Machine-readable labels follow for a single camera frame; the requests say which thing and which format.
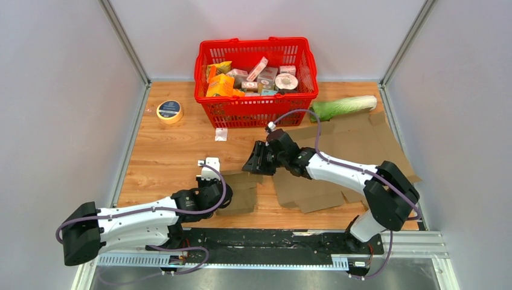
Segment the small brown cardboard box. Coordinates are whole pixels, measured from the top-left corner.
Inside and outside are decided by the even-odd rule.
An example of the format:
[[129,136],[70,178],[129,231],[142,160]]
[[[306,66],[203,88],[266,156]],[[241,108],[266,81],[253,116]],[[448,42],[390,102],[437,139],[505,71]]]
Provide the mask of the small brown cardboard box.
[[252,213],[257,203],[257,185],[263,183],[263,175],[235,170],[225,170],[221,174],[232,190],[232,199],[227,207],[219,208],[216,215]]

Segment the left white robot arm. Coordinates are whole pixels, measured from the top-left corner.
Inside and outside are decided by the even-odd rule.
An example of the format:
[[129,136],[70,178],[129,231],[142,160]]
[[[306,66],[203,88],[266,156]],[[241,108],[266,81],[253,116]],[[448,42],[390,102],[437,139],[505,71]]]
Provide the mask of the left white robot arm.
[[219,178],[199,179],[198,186],[180,190],[148,204],[123,208],[80,205],[58,228],[66,266],[76,266],[98,255],[127,248],[176,251],[185,240],[183,223],[211,218],[231,203],[232,188]]

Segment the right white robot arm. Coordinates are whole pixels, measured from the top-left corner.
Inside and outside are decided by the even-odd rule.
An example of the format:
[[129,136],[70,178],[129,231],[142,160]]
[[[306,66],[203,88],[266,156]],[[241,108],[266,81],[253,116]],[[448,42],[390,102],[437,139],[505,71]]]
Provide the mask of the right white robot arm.
[[284,168],[293,176],[327,181],[363,195],[368,210],[349,224],[344,244],[359,253],[369,240],[383,231],[400,231],[415,212],[420,195],[396,164],[353,163],[321,152],[317,147],[299,147],[282,129],[269,130],[266,141],[256,141],[242,170],[256,175],[273,176]]

